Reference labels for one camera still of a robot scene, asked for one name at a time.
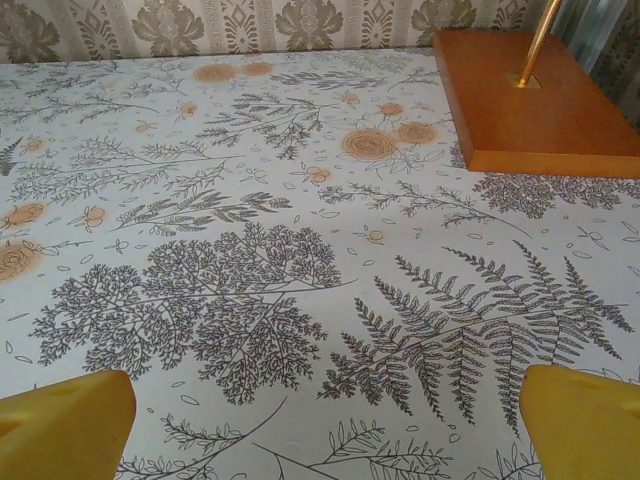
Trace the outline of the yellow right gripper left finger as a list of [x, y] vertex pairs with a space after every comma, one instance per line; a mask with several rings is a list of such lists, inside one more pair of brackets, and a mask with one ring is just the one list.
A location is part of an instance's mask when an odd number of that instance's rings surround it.
[[128, 375], [108, 370], [1, 400], [3, 479], [112, 479], [136, 416]]

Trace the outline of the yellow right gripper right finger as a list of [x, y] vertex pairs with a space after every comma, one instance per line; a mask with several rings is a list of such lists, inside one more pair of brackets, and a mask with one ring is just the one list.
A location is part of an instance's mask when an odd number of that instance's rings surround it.
[[639, 478], [637, 385], [534, 365], [519, 406], [546, 478]]

